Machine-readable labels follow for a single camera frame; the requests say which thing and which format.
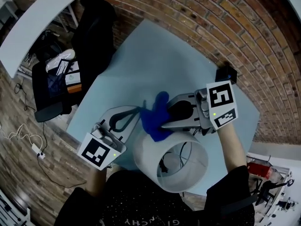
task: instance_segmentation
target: white cable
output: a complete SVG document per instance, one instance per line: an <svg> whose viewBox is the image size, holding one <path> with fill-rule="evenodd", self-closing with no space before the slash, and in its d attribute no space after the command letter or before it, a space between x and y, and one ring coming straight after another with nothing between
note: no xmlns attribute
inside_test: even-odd
<svg viewBox="0 0 301 226"><path fill-rule="evenodd" d="M25 134L24 136L20 137L21 131L22 131L22 129L23 129L24 126L26 126L28 133ZM42 139L42 137L40 137L39 135L31 135L31 134L30 134L30 131L29 131L29 129L28 129L28 126L27 126L25 123L22 124L22 125L18 128L17 132L11 132L11 133L8 135L8 137L4 135L5 133L4 133L4 131L3 131L2 129L0 129L0 131L1 131L1 133L2 133L2 136L3 136L5 139L7 139L7 140L11 140L11 138L13 138L13 137L15 137L15 136L17 136L17 135L18 135L18 137L19 137L20 139L23 139L23 138L25 138L26 136L28 136L28 139L29 139L29 142L30 142L31 145L33 145L33 143L32 143L32 141L30 140L30 138L31 138L31 137L38 137L38 138L41 139L41 147L40 147L40 150L41 150L41 148L42 148L42 146L43 146L43 139Z"/></svg>
<svg viewBox="0 0 301 226"><path fill-rule="evenodd" d="M33 56L30 58L29 63L28 63L28 68L30 67L31 62L33 61Z"/></svg>

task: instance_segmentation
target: black box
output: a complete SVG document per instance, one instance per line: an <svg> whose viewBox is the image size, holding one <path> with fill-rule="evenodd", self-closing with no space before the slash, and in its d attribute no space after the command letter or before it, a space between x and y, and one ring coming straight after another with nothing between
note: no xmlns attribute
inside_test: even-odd
<svg viewBox="0 0 301 226"><path fill-rule="evenodd" d="M231 84L236 84L237 71L230 66L230 63L225 63L225 66L216 71L215 82L231 81Z"/></svg>

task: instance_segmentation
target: white table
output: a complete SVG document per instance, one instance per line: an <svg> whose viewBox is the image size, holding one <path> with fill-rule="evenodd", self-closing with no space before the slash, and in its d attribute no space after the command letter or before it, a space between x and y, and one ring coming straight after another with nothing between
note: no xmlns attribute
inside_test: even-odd
<svg viewBox="0 0 301 226"><path fill-rule="evenodd" d="M0 0L0 9L1 9L2 7L6 7L6 9L9 11L9 13L10 13L16 20L18 20L18 17L17 17L16 14L14 13L13 9L10 7L8 1Z"/></svg>
<svg viewBox="0 0 301 226"><path fill-rule="evenodd" d="M100 74L80 103L67 132L82 141L87 132L110 108L122 105L152 108L156 95L167 91L169 98L191 93L215 80L217 66L189 44L158 25L144 20L114 54L111 64ZM248 97L233 86L238 119L234 127L248 152L257 127L259 112ZM115 162L128 170L137 170L133 144L142 130L141 120L128 139L124 152ZM206 191L227 174L222 146L217 133L196 138L207 151L209 165L202 180L189 192Z"/></svg>
<svg viewBox="0 0 301 226"><path fill-rule="evenodd" d="M78 26L70 5L73 1L36 0L17 21L0 47L0 61L11 78L14 78L16 73L25 78L31 78L20 70L29 71L21 63L40 34L66 7L69 9L75 25Z"/></svg>

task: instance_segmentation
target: white power strip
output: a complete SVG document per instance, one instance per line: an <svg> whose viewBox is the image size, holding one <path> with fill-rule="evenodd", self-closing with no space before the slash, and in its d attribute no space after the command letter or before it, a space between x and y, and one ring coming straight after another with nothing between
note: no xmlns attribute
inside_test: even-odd
<svg viewBox="0 0 301 226"><path fill-rule="evenodd" d="M41 159L45 158L45 153L42 154L42 151L34 143L32 144L32 150L36 153L37 156L38 154L40 154L39 157Z"/></svg>

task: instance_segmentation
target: white lamp shade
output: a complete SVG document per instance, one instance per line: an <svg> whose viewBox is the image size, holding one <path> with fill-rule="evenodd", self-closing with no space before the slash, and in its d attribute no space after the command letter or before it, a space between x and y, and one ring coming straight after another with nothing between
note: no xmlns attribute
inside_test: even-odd
<svg viewBox="0 0 301 226"><path fill-rule="evenodd" d="M189 143L191 149L183 167L170 176L158 176L158 165L163 156L174 146L185 142ZM145 132L141 133L134 145L134 161L145 175L170 193L180 193L192 188L202 179L208 167L206 150L188 132L174 132L160 142L154 142Z"/></svg>

